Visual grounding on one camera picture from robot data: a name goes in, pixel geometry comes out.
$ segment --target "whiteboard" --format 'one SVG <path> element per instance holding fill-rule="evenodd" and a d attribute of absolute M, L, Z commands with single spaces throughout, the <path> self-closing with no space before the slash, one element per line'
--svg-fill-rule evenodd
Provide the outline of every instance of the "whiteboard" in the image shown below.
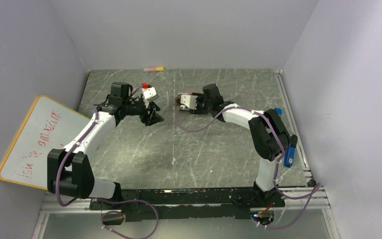
<path fill-rule="evenodd" d="M 89 120 L 38 96 L 0 165 L 0 180 L 47 190 L 47 154 L 73 140 Z"/>

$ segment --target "red handwriting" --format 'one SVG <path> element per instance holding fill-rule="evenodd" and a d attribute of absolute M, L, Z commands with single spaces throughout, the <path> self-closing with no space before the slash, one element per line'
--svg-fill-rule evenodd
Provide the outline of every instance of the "red handwriting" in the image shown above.
<path fill-rule="evenodd" d="M 46 120 L 43 132 L 40 133 L 40 139 L 37 142 L 37 144 L 39 144 L 40 146 L 46 146 L 46 142 L 48 142 L 50 139 L 50 132 L 52 132 L 55 129 L 61 116 L 57 111 L 52 110 L 50 118 L 51 119 Z"/>
<path fill-rule="evenodd" d="M 37 158 L 42 153 L 37 152 L 36 150 L 30 151 L 28 153 L 28 156 L 24 156 L 23 159 L 32 159 L 32 158 Z M 20 170 L 14 171 L 18 176 L 26 177 L 26 178 L 31 178 L 31 175 L 33 174 L 33 164 L 32 163 L 26 163 L 25 165 L 21 166 Z"/>

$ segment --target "enclosure floor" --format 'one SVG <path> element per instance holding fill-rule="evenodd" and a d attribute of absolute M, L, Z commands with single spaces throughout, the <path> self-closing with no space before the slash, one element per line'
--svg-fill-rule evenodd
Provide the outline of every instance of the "enclosure floor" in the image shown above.
<path fill-rule="evenodd" d="M 216 121 L 201 132 L 183 131 L 174 121 L 174 98 L 181 92 L 202 92 L 203 86 L 216 83 L 225 101 L 255 110 L 283 109 L 282 120 L 292 133 L 273 70 L 93 70 L 79 112 L 91 117 L 91 104 L 103 102 L 116 81 L 156 87 L 160 95 L 156 104 L 165 119 L 146 127 L 139 117 L 126 117 L 90 156 L 96 177 L 119 182 L 124 189 L 238 187 L 252 186 L 256 180 L 260 157 L 249 130 Z M 211 119 L 211 115 L 180 112 L 187 128 L 201 128 Z M 292 168 L 281 165 L 279 186 L 306 186 L 299 153 Z"/>

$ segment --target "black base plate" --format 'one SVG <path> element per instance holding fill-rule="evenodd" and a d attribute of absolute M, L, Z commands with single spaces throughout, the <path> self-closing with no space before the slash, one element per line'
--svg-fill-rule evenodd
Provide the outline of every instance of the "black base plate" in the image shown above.
<path fill-rule="evenodd" d="M 235 217 L 248 219 L 251 208 L 284 207 L 280 194 L 254 187 L 198 189 L 122 190 L 123 200 L 141 199 L 153 204 L 160 219 Z M 95 201 L 90 210 L 122 210 L 128 222 L 155 219 L 153 210 L 142 203 L 112 205 Z"/>

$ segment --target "whiteboard frame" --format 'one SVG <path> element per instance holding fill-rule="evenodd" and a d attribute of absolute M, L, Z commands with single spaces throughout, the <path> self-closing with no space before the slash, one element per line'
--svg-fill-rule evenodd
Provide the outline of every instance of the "whiteboard frame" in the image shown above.
<path fill-rule="evenodd" d="M 55 102 L 55 103 L 57 103 L 57 104 L 59 104 L 59 105 L 65 107 L 65 108 L 67 108 L 67 109 L 70 109 L 72 112 L 75 112 L 75 113 L 77 113 L 78 115 L 81 115 L 81 116 L 85 117 L 86 119 L 90 119 L 90 118 L 88 118 L 87 116 L 78 113 L 77 111 L 71 109 L 70 107 L 68 107 L 68 106 L 66 106 L 66 105 L 64 105 L 64 104 L 61 104 L 60 102 L 57 102 L 56 100 L 54 100 L 54 99 L 52 99 L 52 98 L 50 98 L 50 97 L 48 97 L 48 96 L 46 96 L 46 95 L 39 95 L 39 96 L 34 100 L 34 103 L 33 103 L 33 105 L 30 107 L 30 110 L 28 111 L 28 113 L 27 113 L 27 115 L 26 115 L 24 121 L 23 121 L 22 124 L 21 124 L 21 127 L 19 128 L 17 134 L 15 135 L 14 140 L 12 141 L 11 145 L 9 146 L 9 149 L 8 149 L 8 151 L 6 152 L 5 157 L 3 158 L 3 161 L 0 163 L 0 172 L 2 171 L 3 166 L 5 165 L 6 161 L 8 160 L 9 155 L 11 154 L 12 150 L 14 149 L 15 143 L 17 142 L 19 136 L 21 135 L 21 132 L 24 130 L 25 125 L 27 124 L 28 120 L 30 119 L 31 113 L 33 112 L 34 108 L 36 107 L 37 102 L 38 102 L 39 99 L 42 98 L 42 97 L 45 97 L 45 98 L 47 98 L 47 99 L 49 99 L 49 100 L 51 100 L 51 101 L 53 101 L 53 102 Z M 15 183 L 15 184 L 20 184 L 20 185 L 28 186 L 28 187 L 33 187 L 33 188 L 38 188 L 38 189 L 47 190 L 47 188 L 44 188 L 44 187 L 39 187 L 39 186 L 36 186 L 36 185 L 27 184 L 27 183 L 22 183 L 22 182 L 18 182 L 18 181 L 14 181 L 14 180 L 10 180 L 10 179 L 3 178 L 3 177 L 1 176 L 1 174 L 0 174 L 0 180 L 5 181 L 5 182 L 9 182 L 9 183 Z"/>

